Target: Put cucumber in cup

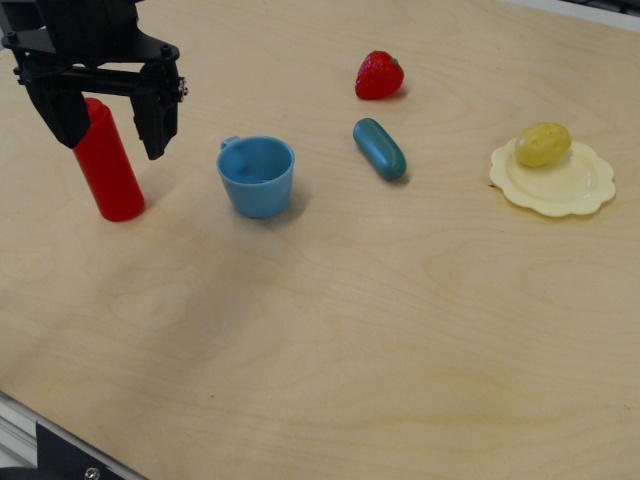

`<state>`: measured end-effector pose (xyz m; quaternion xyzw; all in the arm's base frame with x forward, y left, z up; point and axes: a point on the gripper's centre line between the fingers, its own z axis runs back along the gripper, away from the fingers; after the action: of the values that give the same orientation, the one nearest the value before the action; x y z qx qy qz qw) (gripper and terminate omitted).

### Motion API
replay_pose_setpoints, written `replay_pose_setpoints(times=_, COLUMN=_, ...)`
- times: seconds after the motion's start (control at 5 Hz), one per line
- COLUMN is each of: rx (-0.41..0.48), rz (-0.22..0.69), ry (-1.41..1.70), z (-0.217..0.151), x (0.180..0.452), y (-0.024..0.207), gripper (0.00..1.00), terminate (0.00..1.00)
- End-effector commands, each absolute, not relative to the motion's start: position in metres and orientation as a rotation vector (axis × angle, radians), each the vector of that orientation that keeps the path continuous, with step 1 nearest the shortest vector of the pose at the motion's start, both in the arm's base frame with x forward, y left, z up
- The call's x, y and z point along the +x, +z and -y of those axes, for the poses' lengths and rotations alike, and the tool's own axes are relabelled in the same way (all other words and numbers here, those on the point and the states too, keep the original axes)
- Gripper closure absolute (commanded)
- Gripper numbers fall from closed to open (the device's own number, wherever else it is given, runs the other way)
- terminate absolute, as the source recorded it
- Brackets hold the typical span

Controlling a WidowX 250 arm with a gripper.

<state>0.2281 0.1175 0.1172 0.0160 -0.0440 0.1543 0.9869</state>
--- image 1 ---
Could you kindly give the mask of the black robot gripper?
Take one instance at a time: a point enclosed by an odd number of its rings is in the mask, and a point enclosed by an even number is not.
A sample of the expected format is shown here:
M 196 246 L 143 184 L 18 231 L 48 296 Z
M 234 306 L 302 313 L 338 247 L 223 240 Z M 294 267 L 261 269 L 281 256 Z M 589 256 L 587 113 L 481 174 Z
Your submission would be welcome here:
M 95 92 L 130 97 L 147 157 L 164 154 L 187 94 L 180 52 L 140 30 L 135 1 L 3 1 L 1 30 L 19 82 L 61 144 L 74 149 L 85 137 L 81 92 Z

